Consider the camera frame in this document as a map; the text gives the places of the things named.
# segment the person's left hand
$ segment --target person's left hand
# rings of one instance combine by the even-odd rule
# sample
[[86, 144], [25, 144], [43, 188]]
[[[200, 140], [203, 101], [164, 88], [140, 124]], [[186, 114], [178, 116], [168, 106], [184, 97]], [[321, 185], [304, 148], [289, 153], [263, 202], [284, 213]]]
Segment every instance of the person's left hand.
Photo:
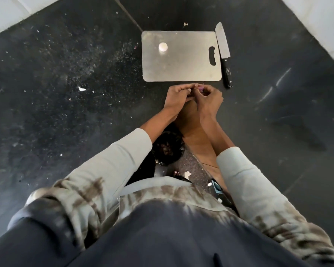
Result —
[[182, 110], [184, 103], [193, 99], [193, 97], [187, 96], [190, 94], [191, 89], [195, 87], [195, 85], [196, 83], [188, 83], [169, 87], [163, 109], [170, 111], [172, 115], [177, 118], [177, 115]]

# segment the dark gray fabric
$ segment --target dark gray fabric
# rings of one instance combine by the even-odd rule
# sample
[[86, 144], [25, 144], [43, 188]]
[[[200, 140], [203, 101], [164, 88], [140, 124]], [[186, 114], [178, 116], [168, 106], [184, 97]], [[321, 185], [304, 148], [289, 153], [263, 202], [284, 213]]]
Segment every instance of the dark gray fabric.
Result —
[[79, 254], [66, 233], [72, 230], [69, 223], [62, 224], [66, 215], [61, 208], [34, 201], [15, 215], [0, 238], [0, 267], [310, 266], [250, 225], [225, 225], [187, 210], [181, 202], [144, 203]]

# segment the knife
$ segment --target knife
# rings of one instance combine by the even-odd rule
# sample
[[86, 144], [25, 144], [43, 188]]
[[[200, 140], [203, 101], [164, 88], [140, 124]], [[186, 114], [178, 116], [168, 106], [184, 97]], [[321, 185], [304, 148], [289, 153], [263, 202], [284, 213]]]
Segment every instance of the knife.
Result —
[[215, 27], [216, 39], [219, 45], [221, 56], [221, 72], [223, 74], [224, 85], [232, 87], [232, 74], [230, 72], [230, 51], [227, 45], [227, 37], [224, 32], [223, 24], [219, 22]]

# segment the person's right hand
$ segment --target person's right hand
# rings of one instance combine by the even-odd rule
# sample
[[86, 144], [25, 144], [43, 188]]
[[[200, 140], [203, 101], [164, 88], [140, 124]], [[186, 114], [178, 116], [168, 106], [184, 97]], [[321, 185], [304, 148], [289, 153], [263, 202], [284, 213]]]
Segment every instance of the person's right hand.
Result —
[[199, 117], [216, 119], [216, 114], [223, 102], [223, 94], [211, 85], [198, 84], [193, 88]]

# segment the white wall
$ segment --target white wall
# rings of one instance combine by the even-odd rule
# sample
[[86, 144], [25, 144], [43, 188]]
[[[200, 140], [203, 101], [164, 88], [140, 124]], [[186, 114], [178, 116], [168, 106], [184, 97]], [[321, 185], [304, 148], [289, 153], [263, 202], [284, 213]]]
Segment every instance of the white wall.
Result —
[[334, 0], [283, 0], [334, 59]]
[[0, 0], [0, 32], [58, 0]]

